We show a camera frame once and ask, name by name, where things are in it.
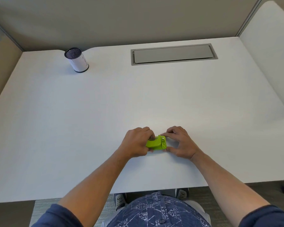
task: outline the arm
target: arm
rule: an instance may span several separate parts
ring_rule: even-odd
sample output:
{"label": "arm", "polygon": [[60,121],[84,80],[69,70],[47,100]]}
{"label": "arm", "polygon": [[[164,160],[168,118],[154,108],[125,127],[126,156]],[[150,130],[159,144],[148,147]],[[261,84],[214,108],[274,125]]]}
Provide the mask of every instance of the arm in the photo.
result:
{"label": "arm", "polygon": [[94,226],[125,164],[132,157],[147,154],[148,148],[145,145],[150,137],[154,137],[154,133],[149,127],[129,130],[113,155],[65,195],[58,204],[70,210],[84,227]]}
{"label": "arm", "polygon": [[195,164],[233,226],[239,226],[242,218],[250,212],[269,205],[260,195],[203,153],[182,127],[171,127],[162,135],[179,142],[177,149],[167,147],[166,151]]}

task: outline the forearm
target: forearm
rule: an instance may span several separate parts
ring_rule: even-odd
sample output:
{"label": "forearm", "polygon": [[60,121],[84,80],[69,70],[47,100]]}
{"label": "forearm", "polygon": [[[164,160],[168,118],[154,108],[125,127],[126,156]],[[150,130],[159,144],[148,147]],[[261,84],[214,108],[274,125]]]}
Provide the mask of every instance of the forearm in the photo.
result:
{"label": "forearm", "polygon": [[94,226],[114,182],[129,158],[119,149],[60,201],[84,227]]}
{"label": "forearm", "polygon": [[223,213],[233,226],[238,226],[242,218],[251,211],[269,204],[202,151],[195,153],[191,161],[204,176]]}

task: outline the person's left arm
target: person's left arm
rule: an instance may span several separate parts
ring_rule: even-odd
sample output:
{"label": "person's left arm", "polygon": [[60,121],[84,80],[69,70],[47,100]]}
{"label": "person's left arm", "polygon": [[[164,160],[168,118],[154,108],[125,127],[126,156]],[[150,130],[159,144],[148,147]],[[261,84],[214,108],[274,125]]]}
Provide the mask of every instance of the person's left arm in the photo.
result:
{"label": "person's left arm", "polygon": [[129,159],[148,152],[149,127],[129,130],[120,147],[101,166],[65,195],[58,204],[71,211],[84,227],[94,226],[113,184]]}

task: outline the patterned shirt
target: patterned shirt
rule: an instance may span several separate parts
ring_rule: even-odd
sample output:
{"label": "patterned shirt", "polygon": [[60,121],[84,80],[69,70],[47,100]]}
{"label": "patterned shirt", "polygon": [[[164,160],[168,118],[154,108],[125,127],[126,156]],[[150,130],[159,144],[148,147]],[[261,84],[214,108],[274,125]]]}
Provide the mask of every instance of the patterned shirt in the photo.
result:
{"label": "patterned shirt", "polygon": [[210,224],[194,208],[176,198],[156,192],[140,197],[126,206],[107,227],[194,226]]}

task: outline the hand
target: hand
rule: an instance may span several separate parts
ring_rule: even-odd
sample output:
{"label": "hand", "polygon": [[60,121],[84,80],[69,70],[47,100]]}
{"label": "hand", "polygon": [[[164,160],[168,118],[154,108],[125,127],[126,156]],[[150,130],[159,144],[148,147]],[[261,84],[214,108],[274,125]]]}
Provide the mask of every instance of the hand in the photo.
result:
{"label": "hand", "polygon": [[193,156],[196,152],[201,151],[200,148],[189,137],[187,131],[180,126],[173,126],[167,129],[166,133],[163,133],[165,137],[169,137],[179,142],[178,148],[168,146],[167,152],[171,152],[178,157],[193,160]]}
{"label": "hand", "polygon": [[150,150],[146,147],[148,139],[154,137],[155,134],[147,126],[129,130],[117,151],[121,151],[128,159],[144,156]]}

